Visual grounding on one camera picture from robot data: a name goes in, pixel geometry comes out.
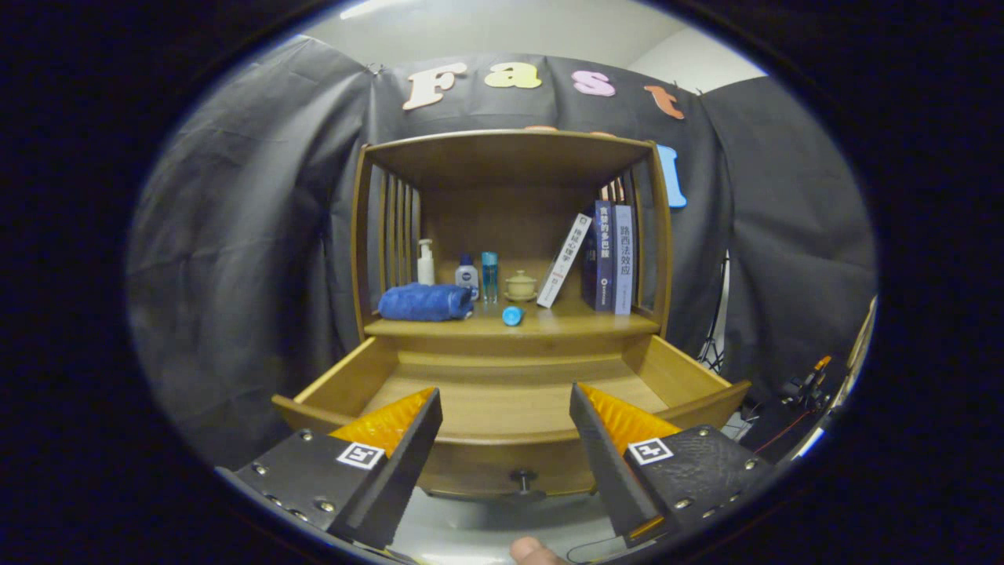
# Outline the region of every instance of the blue towel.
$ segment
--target blue towel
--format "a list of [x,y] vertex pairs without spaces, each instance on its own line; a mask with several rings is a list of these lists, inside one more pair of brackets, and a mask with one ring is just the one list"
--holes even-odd
[[463,320],[474,311],[471,289],[456,285],[411,285],[395,287],[380,299],[380,315],[386,320],[442,322]]

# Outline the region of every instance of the finger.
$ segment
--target finger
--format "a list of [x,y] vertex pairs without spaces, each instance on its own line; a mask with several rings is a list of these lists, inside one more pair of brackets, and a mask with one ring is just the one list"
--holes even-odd
[[517,565],[567,565],[536,538],[520,538],[509,546],[509,555]]

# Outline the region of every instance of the black backdrop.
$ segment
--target black backdrop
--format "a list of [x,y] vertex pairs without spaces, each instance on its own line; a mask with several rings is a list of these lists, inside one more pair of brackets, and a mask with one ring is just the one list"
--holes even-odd
[[[405,111],[408,77],[462,61],[442,100]],[[535,88],[484,83],[536,66]],[[571,74],[616,88],[587,95]],[[671,92],[685,118],[644,89]],[[768,399],[850,348],[875,293],[873,241],[847,166],[767,77],[698,96],[632,71],[493,53],[370,71],[295,37],[239,69],[168,140],[143,192],[128,261],[130,319],[155,397],[208,461],[247,463],[288,430],[270,405],[358,345],[347,245],[363,143],[544,124],[674,148],[688,204],[672,210],[668,339],[697,356],[733,257],[724,376]]]

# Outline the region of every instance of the book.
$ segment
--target book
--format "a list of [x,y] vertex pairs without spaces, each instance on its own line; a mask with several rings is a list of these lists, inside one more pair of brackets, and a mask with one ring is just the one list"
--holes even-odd
[[557,298],[558,291],[564,285],[565,276],[571,270],[575,255],[578,254],[578,249],[582,246],[582,240],[585,239],[585,234],[591,223],[592,218],[585,214],[576,214],[575,219],[572,220],[564,244],[558,249],[554,260],[547,267],[543,285],[540,287],[540,294],[537,296],[538,306],[551,308],[551,305],[554,304],[554,299]]
[[582,241],[582,300],[596,312],[613,312],[611,207],[596,200],[583,212],[592,224]]
[[[625,202],[623,188],[619,201]],[[635,218],[629,204],[613,205],[613,314],[631,314],[635,298]]]

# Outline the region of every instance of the blue cylindrical bottle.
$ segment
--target blue cylindrical bottle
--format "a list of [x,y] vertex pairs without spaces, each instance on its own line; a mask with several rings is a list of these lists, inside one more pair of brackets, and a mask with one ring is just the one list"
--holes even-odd
[[482,284],[486,303],[499,302],[499,255],[491,251],[481,253]]

